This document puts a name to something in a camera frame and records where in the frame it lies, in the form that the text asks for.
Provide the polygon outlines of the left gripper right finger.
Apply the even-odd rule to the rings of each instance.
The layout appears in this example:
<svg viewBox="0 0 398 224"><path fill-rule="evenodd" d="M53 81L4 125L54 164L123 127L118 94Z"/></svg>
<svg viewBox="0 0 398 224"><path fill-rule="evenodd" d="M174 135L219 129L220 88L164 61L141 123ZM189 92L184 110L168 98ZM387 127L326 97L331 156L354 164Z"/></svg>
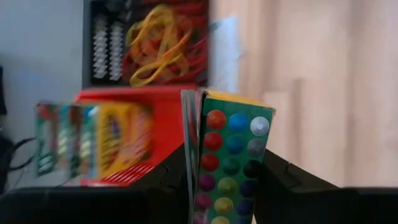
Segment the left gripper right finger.
<svg viewBox="0 0 398 224"><path fill-rule="evenodd" d="M257 192L257 224L398 224L398 188L340 188L269 150Z"/></svg>

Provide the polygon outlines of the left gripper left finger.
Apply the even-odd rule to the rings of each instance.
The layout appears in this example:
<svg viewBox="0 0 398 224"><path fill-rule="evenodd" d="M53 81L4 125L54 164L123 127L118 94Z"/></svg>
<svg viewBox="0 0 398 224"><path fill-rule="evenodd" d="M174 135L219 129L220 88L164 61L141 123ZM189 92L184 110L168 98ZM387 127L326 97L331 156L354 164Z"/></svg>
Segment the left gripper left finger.
<svg viewBox="0 0 398 224"><path fill-rule="evenodd" d="M183 146L127 187L34 187L0 197L0 224L188 224Z"/></svg>

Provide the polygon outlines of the red plastic basket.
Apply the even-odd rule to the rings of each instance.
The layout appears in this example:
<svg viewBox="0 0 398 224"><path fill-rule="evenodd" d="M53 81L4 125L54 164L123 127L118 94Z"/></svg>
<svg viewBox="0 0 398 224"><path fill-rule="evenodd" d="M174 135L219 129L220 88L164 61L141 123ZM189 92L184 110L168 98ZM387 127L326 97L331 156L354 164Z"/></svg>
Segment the red plastic basket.
<svg viewBox="0 0 398 224"><path fill-rule="evenodd" d="M183 116L180 92L192 86L146 86L141 88L91 88L79 92L75 102L139 103L152 110L153 125L150 132L148 159L137 162L119 172L112 172L100 180L85 178L84 185L129 185L143 178L156 166L164 163L178 147L183 145Z"/></svg>

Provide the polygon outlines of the black plastic basket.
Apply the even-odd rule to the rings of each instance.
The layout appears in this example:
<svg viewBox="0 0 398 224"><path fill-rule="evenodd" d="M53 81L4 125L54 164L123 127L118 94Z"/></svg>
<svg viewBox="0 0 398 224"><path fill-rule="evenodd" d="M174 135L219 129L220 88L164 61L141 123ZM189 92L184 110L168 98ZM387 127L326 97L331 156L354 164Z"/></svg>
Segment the black plastic basket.
<svg viewBox="0 0 398 224"><path fill-rule="evenodd" d="M83 86L131 86L122 79L129 28L127 9L142 0L85 0L83 13Z"/></svg>

